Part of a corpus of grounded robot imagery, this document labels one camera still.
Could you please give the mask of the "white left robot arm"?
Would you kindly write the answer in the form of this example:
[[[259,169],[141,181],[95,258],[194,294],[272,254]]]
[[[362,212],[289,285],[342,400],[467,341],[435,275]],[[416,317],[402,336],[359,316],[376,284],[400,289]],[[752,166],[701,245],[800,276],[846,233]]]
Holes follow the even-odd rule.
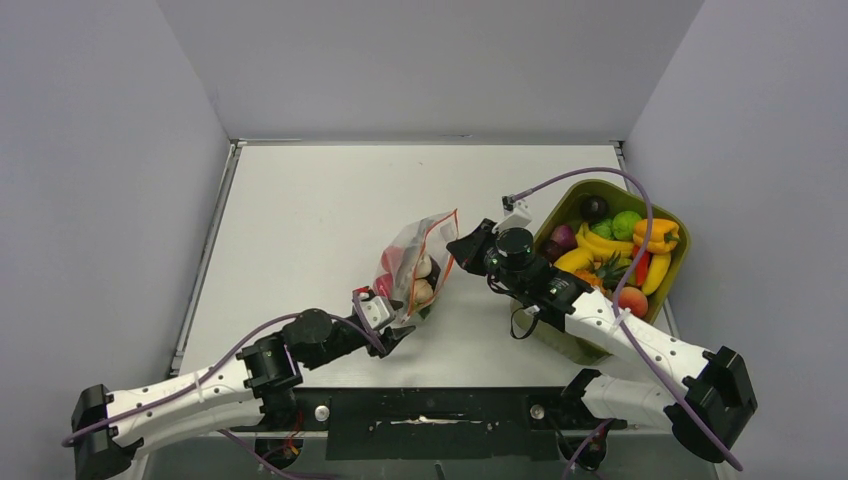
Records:
[[[396,308],[375,299],[348,317],[320,309],[285,314],[256,327],[208,367],[135,389],[85,389],[62,441],[73,451],[76,478],[113,478],[159,448],[206,433],[290,424],[303,370],[359,349],[384,358],[414,331],[393,325]]]

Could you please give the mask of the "red apple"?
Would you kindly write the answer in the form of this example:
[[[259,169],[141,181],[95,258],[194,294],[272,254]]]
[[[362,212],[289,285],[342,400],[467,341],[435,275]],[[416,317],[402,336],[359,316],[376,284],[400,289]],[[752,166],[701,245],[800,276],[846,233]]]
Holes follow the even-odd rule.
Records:
[[[381,296],[390,297],[394,288],[394,275],[400,268],[404,250],[389,246],[383,250],[380,258],[381,271],[374,281],[374,290]]]

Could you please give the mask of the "clear orange zip bag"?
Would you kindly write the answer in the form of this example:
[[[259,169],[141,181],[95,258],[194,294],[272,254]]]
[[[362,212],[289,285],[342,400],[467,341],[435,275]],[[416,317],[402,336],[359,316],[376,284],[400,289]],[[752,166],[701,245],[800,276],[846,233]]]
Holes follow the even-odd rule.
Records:
[[[458,211],[453,209],[406,225],[383,249],[372,289],[403,304],[398,322],[429,314],[454,265],[447,246],[458,235]]]

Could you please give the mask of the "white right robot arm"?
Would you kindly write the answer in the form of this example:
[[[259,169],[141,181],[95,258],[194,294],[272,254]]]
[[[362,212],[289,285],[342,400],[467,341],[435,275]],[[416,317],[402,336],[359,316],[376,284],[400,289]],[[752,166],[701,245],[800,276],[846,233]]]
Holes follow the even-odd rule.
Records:
[[[686,343],[617,310],[598,288],[536,254],[524,228],[497,232],[485,219],[448,242],[447,250],[460,268],[495,283],[534,320],[646,371],[648,380],[637,382],[583,369],[562,400],[572,425],[613,419],[650,426],[671,433],[703,460],[729,461],[730,448],[758,407],[741,355]]]

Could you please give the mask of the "grey white mushroom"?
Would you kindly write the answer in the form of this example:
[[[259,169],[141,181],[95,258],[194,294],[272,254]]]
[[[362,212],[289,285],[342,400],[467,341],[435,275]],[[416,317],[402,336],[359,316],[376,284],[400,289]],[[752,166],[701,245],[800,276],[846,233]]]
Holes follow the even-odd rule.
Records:
[[[429,255],[423,255],[414,268],[415,279],[426,279],[433,270],[433,261]]]

